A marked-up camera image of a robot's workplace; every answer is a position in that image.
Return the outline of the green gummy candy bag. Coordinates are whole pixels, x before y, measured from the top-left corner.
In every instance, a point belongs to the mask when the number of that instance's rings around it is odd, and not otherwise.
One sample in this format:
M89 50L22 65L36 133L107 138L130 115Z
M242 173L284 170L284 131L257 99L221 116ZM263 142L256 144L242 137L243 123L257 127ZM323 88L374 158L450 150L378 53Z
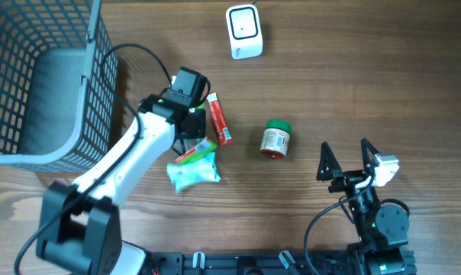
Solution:
M216 143L214 143L211 139L209 139L208 137L202 138L189 151L184 153L182 156L178 157L175 160L175 164L181 165L185 163L193 163L197 160L202 159L207 154L214 151L216 148Z

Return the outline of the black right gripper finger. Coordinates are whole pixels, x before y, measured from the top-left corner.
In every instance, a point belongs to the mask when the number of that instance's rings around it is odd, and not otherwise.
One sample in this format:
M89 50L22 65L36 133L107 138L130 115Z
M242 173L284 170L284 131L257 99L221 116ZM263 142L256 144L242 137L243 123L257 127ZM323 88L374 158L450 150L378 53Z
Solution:
M331 181L342 176L342 169L330 145L325 141L321 144L317 181Z
M371 144L367 138L363 138L360 143L363 159L363 169L365 172L372 172L374 170L375 155L378 154L379 151Z

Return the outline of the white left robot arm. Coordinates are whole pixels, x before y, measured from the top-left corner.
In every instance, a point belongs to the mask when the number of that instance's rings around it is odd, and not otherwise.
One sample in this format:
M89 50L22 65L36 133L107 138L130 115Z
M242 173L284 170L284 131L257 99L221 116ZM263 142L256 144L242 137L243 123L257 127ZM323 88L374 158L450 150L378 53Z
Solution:
M201 100L150 95L121 139L70 185L43 196L35 253L72 274L142 274L151 253L121 237L120 210L151 165L179 139L205 136Z

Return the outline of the red snack stick packet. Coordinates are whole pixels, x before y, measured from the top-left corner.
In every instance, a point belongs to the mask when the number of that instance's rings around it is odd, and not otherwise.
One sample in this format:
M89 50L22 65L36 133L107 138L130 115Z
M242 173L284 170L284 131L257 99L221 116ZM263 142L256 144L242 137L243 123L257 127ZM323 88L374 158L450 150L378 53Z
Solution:
M211 109L211 116L214 122L214 129L220 146L232 144L234 142L229 132L227 121L224 116L221 103L216 92L210 92L207 101Z

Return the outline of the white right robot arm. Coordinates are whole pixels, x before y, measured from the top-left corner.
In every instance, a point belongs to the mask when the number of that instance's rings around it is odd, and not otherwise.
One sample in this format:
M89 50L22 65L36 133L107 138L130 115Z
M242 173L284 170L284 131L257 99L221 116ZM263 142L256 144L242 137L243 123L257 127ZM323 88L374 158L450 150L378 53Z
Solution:
M410 209L398 199L379 199L398 172L399 160L384 155L365 138L361 140L363 168L344 171L330 145L321 144L316 179L328 181L330 193L343 193L337 206L355 226L358 241L347 247L348 272L352 274L416 274L414 253L408 244Z

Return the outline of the green lid jar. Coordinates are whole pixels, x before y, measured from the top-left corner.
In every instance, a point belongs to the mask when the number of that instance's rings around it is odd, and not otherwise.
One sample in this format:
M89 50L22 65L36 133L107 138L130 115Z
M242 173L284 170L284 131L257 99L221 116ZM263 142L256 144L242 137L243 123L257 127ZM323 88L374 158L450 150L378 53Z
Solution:
M260 153L270 159L283 159L289 148L292 126L280 119L270 119L266 123Z

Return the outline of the teal snack wrapper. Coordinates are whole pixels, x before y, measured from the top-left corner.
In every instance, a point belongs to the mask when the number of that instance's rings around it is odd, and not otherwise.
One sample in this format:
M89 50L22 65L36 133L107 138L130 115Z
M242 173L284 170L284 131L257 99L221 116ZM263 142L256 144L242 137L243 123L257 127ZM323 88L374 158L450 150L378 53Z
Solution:
M198 183L217 183L221 181L215 164L215 152L203 158L184 164L168 164L167 175L175 187L176 194Z

